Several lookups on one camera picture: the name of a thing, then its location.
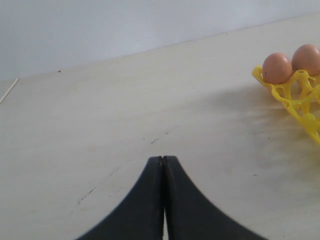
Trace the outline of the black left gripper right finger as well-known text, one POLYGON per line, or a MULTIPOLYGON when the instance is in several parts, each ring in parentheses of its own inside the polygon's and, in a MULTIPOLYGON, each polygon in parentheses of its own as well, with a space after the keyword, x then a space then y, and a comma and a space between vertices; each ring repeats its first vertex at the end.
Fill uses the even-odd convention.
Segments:
POLYGON ((170 240, 261 240, 212 204, 176 156, 164 156, 163 203, 170 240))

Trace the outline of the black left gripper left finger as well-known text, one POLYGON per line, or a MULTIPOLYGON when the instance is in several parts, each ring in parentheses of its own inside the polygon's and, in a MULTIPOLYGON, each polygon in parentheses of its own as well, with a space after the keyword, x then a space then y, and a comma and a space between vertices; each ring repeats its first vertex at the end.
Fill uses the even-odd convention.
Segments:
POLYGON ((126 197, 80 240, 161 240, 164 231, 162 157, 147 160, 126 197))

